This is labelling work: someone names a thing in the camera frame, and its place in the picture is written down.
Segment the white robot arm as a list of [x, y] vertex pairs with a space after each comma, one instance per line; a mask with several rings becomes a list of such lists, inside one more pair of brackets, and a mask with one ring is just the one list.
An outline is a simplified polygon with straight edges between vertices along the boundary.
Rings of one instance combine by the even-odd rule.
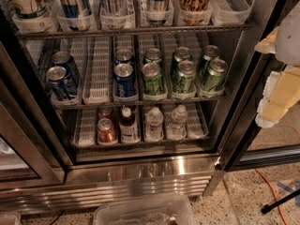
[[300, 2], [266, 38], [255, 46], [259, 53], [272, 53], [287, 67], [272, 71], [266, 80], [257, 109], [256, 124], [270, 128], [300, 100]]

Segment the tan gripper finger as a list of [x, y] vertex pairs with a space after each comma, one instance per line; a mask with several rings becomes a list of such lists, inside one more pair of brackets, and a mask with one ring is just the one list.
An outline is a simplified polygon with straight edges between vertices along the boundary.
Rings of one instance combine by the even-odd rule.
[[266, 38], [258, 42], [255, 45], [254, 50], [256, 52], [264, 53], [264, 54], [268, 54], [268, 53], [275, 54], [276, 53], [275, 42], [276, 42], [277, 35], [278, 35], [278, 26]]
[[255, 118], [260, 128], [271, 128], [300, 100], [300, 67], [272, 71], [267, 78]]

